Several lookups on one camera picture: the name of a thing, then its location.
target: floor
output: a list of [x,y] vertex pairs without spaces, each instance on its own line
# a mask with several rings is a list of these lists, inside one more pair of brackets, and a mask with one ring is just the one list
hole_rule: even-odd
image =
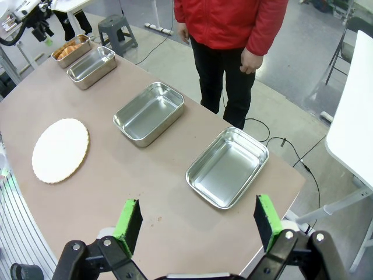
[[[148,0],[98,0],[86,11],[100,16],[118,13],[119,1],[131,25],[144,28],[144,23],[155,22]],[[161,26],[176,31],[177,22],[171,20],[172,1],[157,0],[157,9]],[[320,81],[343,29],[341,21],[332,15],[321,13],[312,5],[299,5],[298,0],[289,0],[283,27],[257,71],[257,80],[317,117],[324,110],[333,116],[340,98],[337,93],[342,91],[346,78],[341,80],[333,73],[329,86],[322,86]],[[182,43],[177,34],[170,39]]]
[[[142,23],[152,22],[148,1],[122,0],[122,3],[131,24],[142,27]],[[157,4],[161,21],[164,20],[164,26],[170,28],[166,25],[168,21],[165,19],[171,19],[171,4],[168,0],[158,0]],[[105,4],[103,1],[97,1],[88,7],[87,11],[106,16],[118,13],[118,7],[119,4],[115,6],[115,1],[105,1]],[[92,25],[101,20],[98,16],[88,15],[88,17]],[[62,34],[56,18],[52,18],[50,22],[56,35]],[[335,73],[329,86],[322,85],[322,78],[342,30],[340,22],[333,17],[319,13],[310,5],[298,5],[297,1],[290,0],[284,27],[266,57],[265,66],[258,73],[258,80],[253,88],[253,106],[248,116],[265,122],[271,130],[271,136],[286,137],[294,144],[299,154],[304,154],[328,131],[328,127],[311,114],[317,116],[320,110],[330,110],[333,114],[343,89],[345,77]],[[133,32],[139,47],[129,50],[125,57],[134,63],[141,61],[149,51],[164,40],[162,36],[145,31],[143,28],[134,27]],[[24,41],[34,40],[27,36],[29,34],[25,35]],[[63,43],[62,37],[54,36],[52,47],[40,43],[34,44],[35,48],[30,52],[35,56],[40,51],[50,54],[54,48]],[[317,56],[315,54],[314,57],[310,57],[309,54],[314,53],[315,44],[318,44],[321,50],[318,50]],[[17,50],[11,48],[4,48],[8,56],[14,60],[17,67],[24,66],[25,62],[20,58]],[[192,50],[188,46],[181,45],[177,40],[166,40],[139,66],[196,102],[199,101],[198,74],[193,64]],[[258,123],[247,122],[244,130],[258,140],[266,138],[266,130]],[[281,147],[280,144],[281,141],[274,139],[268,148],[289,164],[294,163],[296,161],[294,151],[288,145]],[[320,186],[321,204],[333,202],[356,190],[356,186],[351,182],[352,174],[329,156],[323,142],[304,161]],[[291,209],[302,215],[317,208],[317,190],[312,177],[301,166],[296,168],[307,179],[307,183]],[[373,203],[370,199],[365,199],[328,218],[319,220],[315,226],[316,230],[327,230],[333,236],[346,268],[349,268],[358,251],[373,218],[372,213]],[[369,249],[357,272],[350,275],[350,279],[371,279],[372,258],[373,250]],[[303,278],[297,269],[287,268],[282,279]]]

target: white round board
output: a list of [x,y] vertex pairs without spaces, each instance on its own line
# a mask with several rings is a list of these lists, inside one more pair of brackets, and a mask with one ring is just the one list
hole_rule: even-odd
[[36,142],[32,165],[39,180],[57,183],[69,177],[82,163],[89,143],[86,127],[64,118],[48,127]]

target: bread roll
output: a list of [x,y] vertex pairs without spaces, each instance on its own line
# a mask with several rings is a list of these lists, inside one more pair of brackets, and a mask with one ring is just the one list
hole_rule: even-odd
[[65,48],[61,54],[58,56],[58,60],[61,60],[63,59],[64,57],[66,57],[68,54],[70,54],[71,52],[75,51],[77,48],[79,48],[82,44],[78,44],[78,45],[70,45],[69,47]]

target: chair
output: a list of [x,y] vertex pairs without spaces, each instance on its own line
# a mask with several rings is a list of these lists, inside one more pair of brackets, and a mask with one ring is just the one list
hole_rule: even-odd
[[[123,32],[122,27],[127,27],[128,33]],[[100,33],[102,46],[110,43],[111,49],[121,57],[123,57],[123,53],[127,48],[136,48],[138,46],[125,16],[112,15],[107,17],[98,24],[98,32]],[[103,33],[107,34],[108,39],[104,39]]]
[[326,82],[325,82],[326,85],[328,84],[330,76],[332,75],[332,72],[334,69],[347,76],[346,73],[344,73],[343,71],[335,67],[338,58],[343,59],[349,64],[351,64],[351,61],[352,61],[352,56],[354,54],[354,46],[343,41],[347,30],[351,30],[352,32],[356,32],[356,33],[359,30],[361,30],[362,32],[364,32],[365,34],[373,38],[373,25],[369,24],[368,22],[366,22],[365,20],[359,17],[352,17],[351,19],[349,19],[346,23],[346,28],[344,29],[342,37],[337,46],[337,49],[334,52],[332,60],[329,63],[329,66],[331,66],[331,64],[333,65],[332,65],[332,68],[330,69],[328,78],[326,79]]

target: table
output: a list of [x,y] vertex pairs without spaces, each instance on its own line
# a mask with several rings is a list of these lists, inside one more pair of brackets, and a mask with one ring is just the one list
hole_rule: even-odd
[[[128,198],[138,198],[144,221],[133,259],[149,279],[169,272],[239,274],[261,248],[255,196],[269,194],[284,216],[304,178],[270,154],[233,208],[214,208],[187,184],[185,172],[228,123],[185,96],[180,119],[150,146],[137,148],[112,117],[157,79],[116,59],[117,68],[85,91],[48,59],[0,103],[8,160],[36,224],[59,256],[70,240],[92,242],[116,224]],[[31,167],[33,148],[50,124],[68,117],[89,131],[87,156],[71,178],[44,184]]]
[[81,34],[82,29],[80,28],[78,21],[76,20],[74,14],[85,6],[88,6],[93,0],[53,0],[51,9],[64,12],[68,14],[68,19],[76,35]]
[[355,0],[354,2],[369,13],[373,13],[373,2],[371,0]]
[[[303,229],[307,228],[305,223],[329,216],[373,194],[371,170],[373,149],[369,145],[362,145],[361,142],[373,138],[373,126],[371,125],[373,121],[371,110],[373,104],[372,50],[373,38],[358,31],[347,82],[325,142],[330,155],[351,171],[362,182],[362,187],[346,198],[324,205],[302,217],[289,213],[288,217],[295,220]],[[359,148],[363,148],[363,151],[357,152]],[[373,222],[350,268],[351,272],[356,270],[366,246],[373,246],[373,240],[369,240],[372,233]]]

